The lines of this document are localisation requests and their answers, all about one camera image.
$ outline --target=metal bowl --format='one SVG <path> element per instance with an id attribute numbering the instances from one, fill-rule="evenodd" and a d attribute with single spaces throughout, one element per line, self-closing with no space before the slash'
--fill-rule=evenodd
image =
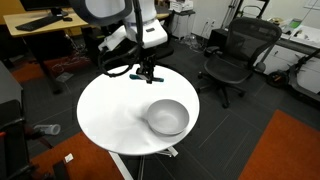
<path id="1" fill-rule="evenodd" d="M 188 126 L 189 113 L 181 103 L 163 99 L 150 105 L 147 120 L 154 131 L 165 135 L 175 135 Z"/>

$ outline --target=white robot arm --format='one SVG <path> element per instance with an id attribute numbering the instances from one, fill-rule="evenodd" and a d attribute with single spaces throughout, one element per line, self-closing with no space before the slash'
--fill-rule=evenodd
<path id="1" fill-rule="evenodd" d="M 137 43 L 137 46 L 132 48 L 125 55 L 135 54 L 137 61 L 140 63 L 140 68 L 137 74 L 151 83 L 153 80 L 154 62 L 150 61 L 150 57 L 144 59 L 141 56 L 142 51 L 151 49 L 159 44 L 167 41 L 167 33 L 162 28 L 159 21 L 156 19 L 156 10 L 154 0 L 70 0 L 74 11 L 86 22 L 97 26 L 108 26 L 120 20 L 123 21 L 124 26 L 121 26 L 111 36 L 108 36 L 104 43 L 99 46 L 102 50 L 104 46 L 108 50 L 113 50 L 123 39 L 128 38 Z M 119 74 L 106 75 L 115 77 Z"/>

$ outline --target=black office chair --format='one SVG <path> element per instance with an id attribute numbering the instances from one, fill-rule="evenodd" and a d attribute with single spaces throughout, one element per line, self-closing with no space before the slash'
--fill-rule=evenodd
<path id="1" fill-rule="evenodd" d="M 278 26 L 264 20 L 246 17 L 233 20 L 224 51 L 215 49 L 215 54 L 204 64 L 207 74 L 199 72 L 198 78 L 205 76 L 217 82 L 225 98 L 223 107 L 228 108 L 230 101 L 226 87 L 238 90 L 239 96 L 243 97 L 245 91 L 235 85 L 251 77 L 257 57 L 274 45 L 281 33 Z M 197 88 L 198 93 L 207 87 Z"/>

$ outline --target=gray carpet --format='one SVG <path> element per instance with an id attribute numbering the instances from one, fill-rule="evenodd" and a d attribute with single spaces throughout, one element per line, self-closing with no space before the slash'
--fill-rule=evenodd
<path id="1" fill-rule="evenodd" d="M 176 68 L 195 87 L 206 84 L 197 79 L 206 61 L 203 54 L 175 41 L 172 46 L 175 53 L 161 62 Z M 59 136 L 47 138 L 53 145 L 80 132 L 76 117 L 78 98 L 88 83 L 100 75 L 94 65 L 73 74 L 71 79 L 60 84 L 64 92 L 59 95 L 51 94 L 45 79 L 22 84 L 28 123 L 62 126 Z M 147 156 L 145 179 L 237 179 L 276 109 L 320 130 L 319 109 L 297 100 L 288 91 L 270 87 L 264 76 L 254 74 L 241 86 L 248 93 L 239 98 L 230 91 L 229 109 L 222 108 L 218 92 L 201 93 L 198 122 L 175 146 L 179 155 L 175 158 L 158 154 Z M 30 141 L 28 145 L 31 157 L 46 150 L 37 141 Z M 121 158 L 136 178 L 139 157 Z"/>

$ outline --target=wooden desk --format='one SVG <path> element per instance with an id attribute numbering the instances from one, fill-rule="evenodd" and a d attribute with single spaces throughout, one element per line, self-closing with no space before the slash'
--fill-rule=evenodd
<path id="1" fill-rule="evenodd" d="M 3 18 L 8 26 L 10 34 L 13 37 L 41 34 L 46 32 L 62 30 L 62 29 L 68 29 L 72 27 L 80 27 L 80 26 L 88 25 L 88 23 L 83 21 L 73 10 L 69 10 L 68 13 L 69 13 L 68 17 L 71 17 L 73 21 L 61 20 L 32 32 L 20 31 L 20 30 L 17 30 L 15 27 L 18 25 L 48 16 L 47 12 L 33 12 L 33 13 L 5 15 L 3 16 Z"/>

